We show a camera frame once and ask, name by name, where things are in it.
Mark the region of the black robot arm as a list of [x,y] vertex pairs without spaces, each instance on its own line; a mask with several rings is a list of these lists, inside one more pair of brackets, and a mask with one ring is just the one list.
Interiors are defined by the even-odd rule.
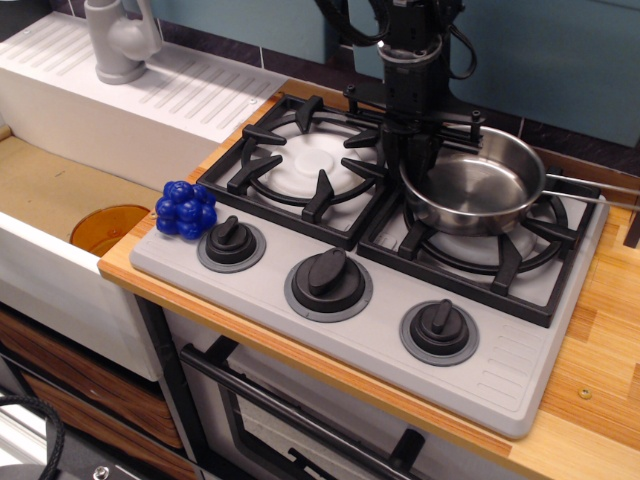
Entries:
[[385,161],[390,173],[418,184],[431,170],[444,146],[475,151],[480,142],[481,112],[454,97],[449,82],[475,71],[450,66],[451,40],[468,45],[454,21],[464,9],[460,1],[373,1],[376,34],[356,29],[331,1],[317,4],[328,23],[352,45],[374,46],[384,72],[380,84],[350,85],[344,95],[353,113],[377,109]]

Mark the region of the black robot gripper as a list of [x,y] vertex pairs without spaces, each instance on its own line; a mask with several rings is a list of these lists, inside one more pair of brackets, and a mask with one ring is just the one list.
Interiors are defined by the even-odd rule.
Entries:
[[379,47],[377,51],[383,63],[383,82],[349,85],[344,95],[351,111],[363,105],[378,109],[396,129],[381,128],[384,160],[393,181],[401,179],[402,134],[416,134],[409,140],[408,153],[408,178],[415,187],[435,165],[441,142],[461,151],[479,151],[484,118],[452,94],[449,81],[454,74],[448,47],[417,52]]

